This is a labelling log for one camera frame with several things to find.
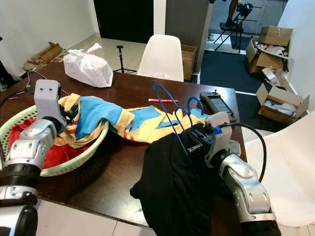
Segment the black door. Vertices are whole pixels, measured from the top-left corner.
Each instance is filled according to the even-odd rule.
[[[147,43],[153,35],[153,0],[94,0],[102,38]]]

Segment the red cloth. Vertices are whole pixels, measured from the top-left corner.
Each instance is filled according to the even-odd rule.
[[[19,138],[20,133],[27,127],[29,127],[33,122],[35,122],[34,119],[26,119],[24,120],[23,124],[17,124],[10,129],[9,148],[11,148],[14,141]],[[93,143],[94,141],[89,142],[88,144],[80,148],[72,148],[68,144],[64,146],[53,145],[47,152],[46,159],[44,162],[44,169],[71,160],[72,158],[80,155],[85,150],[87,150]]]

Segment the person's leg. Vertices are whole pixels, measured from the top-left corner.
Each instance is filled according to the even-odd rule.
[[[233,22],[233,14],[235,12],[237,5],[240,4],[241,1],[242,0],[232,0],[231,1],[227,21],[225,23],[227,26],[236,26],[236,23]]]

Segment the white plastic bag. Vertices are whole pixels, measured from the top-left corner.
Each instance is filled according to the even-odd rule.
[[[65,73],[73,79],[94,87],[112,86],[113,71],[108,62],[90,54],[99,48],[102,47],[95,43],[86,52],[69,50],[69,54],[63,58]]]

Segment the dark floor mat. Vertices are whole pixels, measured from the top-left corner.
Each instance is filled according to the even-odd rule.
[[[258,110],[260,104],[256,96],[237,93],[236,99],[241,123],[247,124],[255,129],[272,132],[278,132],[287,127],[287,125],[259,115]]]
[[[241,50],[246,50],[248,44],[250,43],[252,38],[249,37],[242,37],[242,42],[241,42]],[[231,44],[233,49],[239,49],[239,43],[240,43],[240,36],[236,35],[231,35]]]
[[[248,72],[245,60],[246,55],[205,50],[200,83],[256,93],[264,80]]]

